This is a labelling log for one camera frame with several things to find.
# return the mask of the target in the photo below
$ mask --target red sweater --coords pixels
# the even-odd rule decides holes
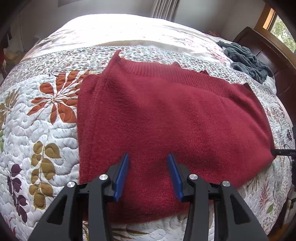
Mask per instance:
[[[136,63],[117,51],[103,73],[85,77],[78,99],[80,183],[117,163],[130,167],[111,221],[145,222],[185,212],[173,192],[166,158],[208,182],[236,187],[274,157],[264,110],[248,84],[157,63]]]

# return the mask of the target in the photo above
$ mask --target curtain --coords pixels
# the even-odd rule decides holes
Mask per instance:
[[[174,21],[179,1],[180,0],[154,0],[151,17]]]

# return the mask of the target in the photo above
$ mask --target tree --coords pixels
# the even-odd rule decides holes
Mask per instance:
[[[276,20],[270,32],[279,40],[281,40],[292,52],[296,50],[296,43],[279,16],[276,17]]]

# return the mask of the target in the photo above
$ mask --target orange leaf pattern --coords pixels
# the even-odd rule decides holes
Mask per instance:
[[[46,108],[51,108],[50,123],[54,124],[59,115],[64,123],[76,123],[77,118],[74,109],[77,108],[78,95],[80,92],[81,81],[89,74],[89,71],[79,75],[79,71],[71,71],[67,73],[59,73],[56,76],[55,87],[51,83],[43,83],[40,85],[40,91],[46,96],[36,97],[31,101],[33,106],[27,115],[33,115],[37,112],[39,117]]]

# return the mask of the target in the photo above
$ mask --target purple leaf pattern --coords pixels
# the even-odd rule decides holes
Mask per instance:
[[[19,165],[14,164],[14,165],[11,167],[11,175],[12,175],[13,177],[15,177],[17,174],[20,173],[21,170],[22,170],[22,169],[20,168]]]
[[[11,227],[11,220],[14,219],[14,218],[11,217],[11,218],[8,220],[8,219],[7,219],[7,215],[5,215],[5,219],[6,219],[6,223],[8,224],[9,228],[11,229],[13,235],[15,236],[15,228],[16,228],[16,227],[14,227],[14,228]]]
[[[289,141],[292,140],[292,134],[289,130],[287,131],[287,138],[289,139]]]
[[[12,195],[13,204],[15,206],[17,214],[21,216],[23,222],[26,223],[28,220],[28,216],[26,211],[21,206],[26,206],[27,200],[23,195],[16,196],[16,193],[19,193],[19,191],[22,189],[21,188],[22,182],[19,178],[15,176],[18,175],[21,170],[22,169],[17,164],[14,164],[11,167],[11,172],[9,172],[9,176],[7,177],[7,185],[9,188],[9,193]]]
[[[269,201],[269,187],[268,187],[268,183],[269,181],[267,182],[264,182],[263,183],[263,186],[261,188],[261,195],[260,195],[260,209],[265,209],[265,206],[266,204],[268,203]]]

